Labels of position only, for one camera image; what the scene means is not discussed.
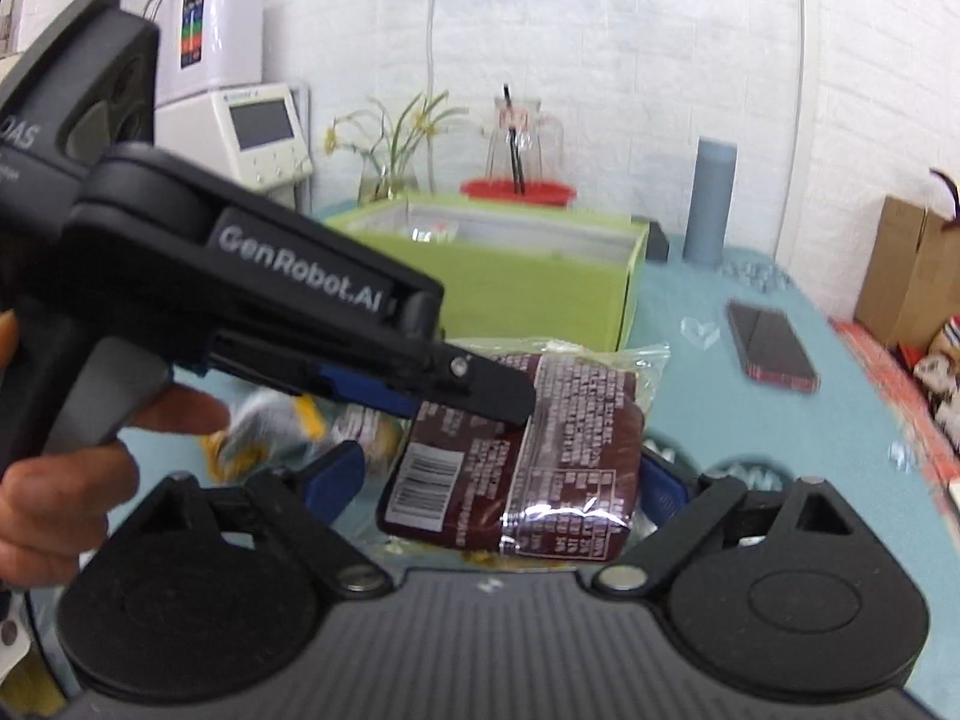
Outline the person's left hand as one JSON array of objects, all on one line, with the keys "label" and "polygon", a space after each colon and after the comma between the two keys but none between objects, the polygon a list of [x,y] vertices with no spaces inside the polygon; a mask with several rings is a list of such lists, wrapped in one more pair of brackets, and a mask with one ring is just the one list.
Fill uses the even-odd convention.
[{"label": "person's left hand", "polygon": [[[18,344],[13,310],[2,312],[2,369]],[[206,436],[229,411],[194,388],[169,385],[132,418],[153,433]],[[2,478],[2,582],[15,589],[64,585],[80,556],[106,541],[107,516],[139,490],[140,472],[120,440],[15,463]]]}]

